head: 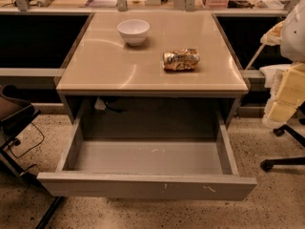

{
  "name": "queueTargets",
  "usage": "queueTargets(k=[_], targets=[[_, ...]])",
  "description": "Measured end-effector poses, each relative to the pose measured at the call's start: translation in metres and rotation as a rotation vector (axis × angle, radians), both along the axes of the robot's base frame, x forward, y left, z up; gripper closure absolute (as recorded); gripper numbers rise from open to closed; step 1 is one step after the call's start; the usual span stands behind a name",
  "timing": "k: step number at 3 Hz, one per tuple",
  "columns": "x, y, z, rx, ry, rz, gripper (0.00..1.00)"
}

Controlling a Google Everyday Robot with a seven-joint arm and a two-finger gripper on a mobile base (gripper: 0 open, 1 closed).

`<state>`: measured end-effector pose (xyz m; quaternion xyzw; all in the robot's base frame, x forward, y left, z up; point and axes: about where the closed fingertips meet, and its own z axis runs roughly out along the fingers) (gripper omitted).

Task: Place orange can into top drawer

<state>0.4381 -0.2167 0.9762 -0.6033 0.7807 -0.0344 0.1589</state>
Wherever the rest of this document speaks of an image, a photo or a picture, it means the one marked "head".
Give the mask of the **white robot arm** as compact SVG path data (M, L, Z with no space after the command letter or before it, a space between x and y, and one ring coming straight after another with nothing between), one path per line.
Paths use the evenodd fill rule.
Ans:
M287 70L276 70L262 122L277 129L305 102L305 0L299 0L283 22L260 39L264 45L280 46L283 57L292 61Z

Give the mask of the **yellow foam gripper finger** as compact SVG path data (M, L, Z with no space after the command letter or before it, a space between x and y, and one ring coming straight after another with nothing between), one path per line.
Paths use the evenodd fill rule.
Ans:
M305 64L294 63L287 70L276 70L271 97L264 109L263 124L271 129L283 126L304 102Z
M271 29L265 32L260 38L260 43L267 46L275 46L281 44L281 33L284 22L275 24Z

